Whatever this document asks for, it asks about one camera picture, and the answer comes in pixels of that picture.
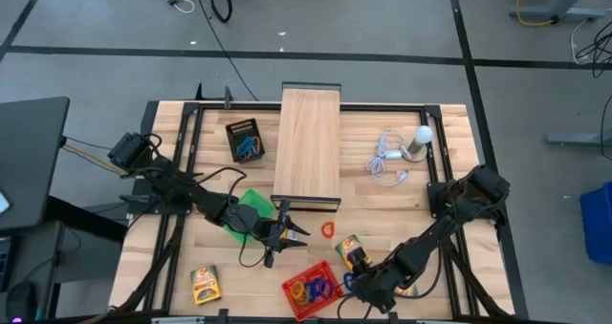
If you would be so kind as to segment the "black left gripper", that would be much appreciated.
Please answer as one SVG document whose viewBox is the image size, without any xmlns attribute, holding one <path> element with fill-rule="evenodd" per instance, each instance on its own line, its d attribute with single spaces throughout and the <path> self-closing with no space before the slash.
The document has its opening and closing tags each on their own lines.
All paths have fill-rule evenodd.
<svg viewBox="0 0 612 324">
<path fill-rule="evenodd" d="M 307 244 L 300 241 L 282 239 L 283 226 L 285 230 L 291 230 L 303 235 L 309 232 L 293 222 L 290 214 L 291 201 L 282 198 L 276 219 L 260 216 L 257 210 L 249 205 L 229 205 L 224 213 L 224 224 L 237 233 L 250 235 L 255 240 L 263 243 L 267 249 L 264 255 L 264 266 L 273 266 L 273 255 L 282 252 L 286 248 L 306 247 Z"/>
</svg>

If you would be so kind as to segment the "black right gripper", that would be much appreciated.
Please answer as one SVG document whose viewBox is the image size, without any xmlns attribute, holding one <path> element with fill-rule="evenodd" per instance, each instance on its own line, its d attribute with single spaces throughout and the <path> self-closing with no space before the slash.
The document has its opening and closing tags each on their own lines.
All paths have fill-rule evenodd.
<svg viewBox="0 0 612 324">
<path fill-rule="evenodd" d="M 402 271 L 392 265 L 379 265 L 371 269 L 371 257 L 363 248 L 348 253 L 352 276 L 347 284 L 356 281 L 354 295 L 363 303 L 389 313 L 396 305 L 394 291 L 402 281 Z"/>
</svg>

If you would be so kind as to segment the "green plastic basket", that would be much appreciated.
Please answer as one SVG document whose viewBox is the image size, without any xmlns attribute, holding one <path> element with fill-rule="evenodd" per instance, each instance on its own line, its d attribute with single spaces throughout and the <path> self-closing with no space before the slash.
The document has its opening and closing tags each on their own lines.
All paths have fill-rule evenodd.
<svg viewBox="0 0 612 324">
<path fill-rule="evenodd" d="M 271 218 L 273 216 L 273 213 L 275 212 L 275 207 L 273 206 L 273 204 L 269 200 L 264 198 L 261 194 L 259 194 L 257 191 L 253 190 L 252 188 L 249 188 L 240 197 L 238 204 L 248 205 L 248 206 L 255 208 L 258 215 L 265 217 L 265 218 Z M 245 239 L 243 233 L 239 233 L 234 230 L 231 230 L 227 225 L 223 226 L 223 230 L 227 234 L 232 236 L 239 244 L 243 243 L 243 240 Z M 249 241 L 252 240 L 252 237 L 248 235 L 245 240 L 246 240 L 246 243 L 248 243 Z"/>
</svg>

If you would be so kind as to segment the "red plastic basket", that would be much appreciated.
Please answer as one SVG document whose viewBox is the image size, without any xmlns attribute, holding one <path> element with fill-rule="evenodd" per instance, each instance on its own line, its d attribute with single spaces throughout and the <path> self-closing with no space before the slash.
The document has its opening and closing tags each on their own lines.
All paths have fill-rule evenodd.
<svg viewBox="0 0 612 324">
<path fill-rule="evenodd" d="M 298 306 L 291 297 L 290 287 L 296 281 L 302 281 L 305 284 L 306 282 L 313 281 L 316 278 L 331 280 L 335 286 L 335 293 L 328 299 L 323 299 L 318 296 L 314 303 L 309 303 L 306 306 Z M 334 304 L 337 300 L 340 300 L 344 296 L 342 284 L 338 281 L 329 263 L 326 261 L 312 265 L 305 271 L 295 275 L 294 277 L 285 281 L 281 288 L 297 321 L 303 321 L 308 317 L 311 317 L 326 307 Z"/>
</svg>

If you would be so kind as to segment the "black side desk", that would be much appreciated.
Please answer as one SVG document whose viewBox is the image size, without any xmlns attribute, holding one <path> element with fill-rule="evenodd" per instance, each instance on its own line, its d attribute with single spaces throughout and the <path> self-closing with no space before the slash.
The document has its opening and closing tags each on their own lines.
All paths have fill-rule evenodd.
<svg viewBox="0 0 612 324">
<path fill-rule="evenodd" d="M 0 231 L 43 221 L 69 106 L 67 97 L 0 103 L 0 194 L 10 205 Z"/>
</svg>

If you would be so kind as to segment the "long wooden box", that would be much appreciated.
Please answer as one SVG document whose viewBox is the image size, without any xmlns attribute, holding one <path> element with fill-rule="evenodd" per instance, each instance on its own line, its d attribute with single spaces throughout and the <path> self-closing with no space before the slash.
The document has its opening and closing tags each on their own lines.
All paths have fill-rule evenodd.
<svg viewBox="0 0 612 324">
<path fill-rule="evenodd" d="M 339 210 L 340 99 L 338 84 L 282 85 L 273 204 L 287 200 L 295 211 Z"/>
</svg>

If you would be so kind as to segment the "black plastic basket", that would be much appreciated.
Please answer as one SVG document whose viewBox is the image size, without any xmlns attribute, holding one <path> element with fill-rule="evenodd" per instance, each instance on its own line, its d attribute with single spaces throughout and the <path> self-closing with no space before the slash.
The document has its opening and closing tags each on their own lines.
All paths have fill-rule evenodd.
<svg viewBox="0 0 612 324">
<path fill-rule="evenodd" d="M 245 119 L 226 126 L 227 137 L 229 141 L 229 149 L 234 162 L 245 163 L 261 159 L 265 154 L 265 147 L 255 119 Z M 237 156 L 237 147 L 246 137 L 258 136 L 261 141 L 261 153 L 258 158 L 248 157 L 240 159 Z"/>
</svg>

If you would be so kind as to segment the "silver aluminium bar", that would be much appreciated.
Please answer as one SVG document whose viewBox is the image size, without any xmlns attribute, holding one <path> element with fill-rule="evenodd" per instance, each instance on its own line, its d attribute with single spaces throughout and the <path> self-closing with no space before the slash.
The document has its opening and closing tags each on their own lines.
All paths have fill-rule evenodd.
<svg viewBox="0 0 612 324">
<path fill-rule="evenodd" d="M 152 318 L 150 324 L 206 324 L 204 316 L 166 316 Z"/>
</svg>

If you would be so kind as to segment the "blue plastic bin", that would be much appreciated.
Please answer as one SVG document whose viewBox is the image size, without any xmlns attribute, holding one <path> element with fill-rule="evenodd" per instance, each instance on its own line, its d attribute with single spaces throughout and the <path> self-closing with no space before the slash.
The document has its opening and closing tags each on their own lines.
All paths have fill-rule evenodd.
<svg viewBox="0 0 612 324">
<path fill-rule="evenodd" d="M 612 265 L 612 182 L 582 194 L 579 204 L 587 255 Z"/>
</svg>

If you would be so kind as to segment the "grey metal stand foot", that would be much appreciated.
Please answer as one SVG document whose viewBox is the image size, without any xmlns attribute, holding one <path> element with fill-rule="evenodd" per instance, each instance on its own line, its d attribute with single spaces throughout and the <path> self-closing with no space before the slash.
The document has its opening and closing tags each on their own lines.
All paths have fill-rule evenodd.
<svg viewBox="0 0 612 324">
<path fill-rule="evenodd" d="M 515 0 L 509 9 L 509 16 L 527 27 L 555 25 L 563 19 L 602 19 L 612 9 L 587 9 L 579 7 L 579 0 L 555 0 L 546 6 L 524 6 L 522 0 Z"/>
<path fill-rule="evenodd" d="M 573 144 L 597 146 L 600 144 L 612 146 L 612 129 L 603 133 L 547 133 L 544 135 L 550 144 Z"/>
</svg>

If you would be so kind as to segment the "black computer mouse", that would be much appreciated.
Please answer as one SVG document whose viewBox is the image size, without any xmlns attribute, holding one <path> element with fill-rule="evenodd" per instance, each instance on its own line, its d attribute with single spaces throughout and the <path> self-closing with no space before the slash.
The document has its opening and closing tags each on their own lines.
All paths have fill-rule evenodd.
<svg viewBox="0 0 612 324">
<path fill-rule="evenodd" d="M 35 285 L 23 281 L 13 286 L 7 294 L 6 317 L 10 323 L 31 322 L 36 319 L 37 302 Z"/>
</svg>

